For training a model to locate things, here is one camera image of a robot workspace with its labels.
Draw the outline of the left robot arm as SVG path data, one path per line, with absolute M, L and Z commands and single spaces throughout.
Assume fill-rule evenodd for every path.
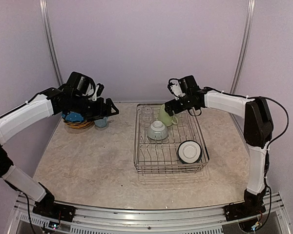
M 72 72 L 66 83 L 35 94 L 29 101 L 0 116 L 0 178 L 32 198 L 47 216 L 59 207 L 44 186 L 14 165 L 3 145 L 34 123 L 59 113 L 74 112 L 94 121 L 119 114 L 110 98 L 101 97 L 104 86 L 84 74 Z

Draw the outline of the light blue mug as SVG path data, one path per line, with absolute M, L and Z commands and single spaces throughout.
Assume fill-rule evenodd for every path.
M 102 119 L 95 120 L 94 124 L 98 128 L 105 128 L 108 126 L 108 117 L 103 117 Z

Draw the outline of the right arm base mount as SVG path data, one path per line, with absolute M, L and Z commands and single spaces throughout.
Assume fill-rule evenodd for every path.
M 244 194 L 243 202 L 230 203 L 229 205 L 224 206 L 223 209 L 226 221 L 243 219 L 266 211 L 263 197 L 249 193 Z

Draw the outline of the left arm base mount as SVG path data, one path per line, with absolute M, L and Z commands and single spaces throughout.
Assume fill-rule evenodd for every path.
M 51 193 L 46 193 L 40 202 L 36 201 L 33 208 L 35 214 L 66 222 L 73 221 L 75 211 L 74 206 L 56 203 Z

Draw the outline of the blue dotted plate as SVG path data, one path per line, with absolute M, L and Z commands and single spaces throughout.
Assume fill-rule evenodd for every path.
M 81 114 L 75 113 L 75 112 L 70 112 L 68 114 L 62 113 L 62 118 L 66 122 L 70 123 L 82 123 L 84 122 L 84 118 Z

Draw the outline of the green mug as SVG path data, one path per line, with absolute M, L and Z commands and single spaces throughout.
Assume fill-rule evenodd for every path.
M 165 105 L 162 104 L 160 106 L 159 114 L 158 114 L 158 120 L 161 121 L 164 125 L 167 127 L 171 125 L 177 125 L 178 124 L 178 119 L 176 115 L 170 116 L 166 111 L 165 111 Z

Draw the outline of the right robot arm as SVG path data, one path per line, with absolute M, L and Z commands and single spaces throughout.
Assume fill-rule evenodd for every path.
M 277 139 L 268 106 L 268 97 L 245 97 L 228 94 L 211 87 L 200 88 L 194 76 L 170 78 L 167 88 L 174 96 L 165 103 L 165 111 L 172 116 L 191 109 L 210 108 L 239 116 L 244 121 L 243 136 L 250 156 L 250 173 L 244 202 L 240 212 L 251 216 L 263 204 L 269 170 L 270 145 Z

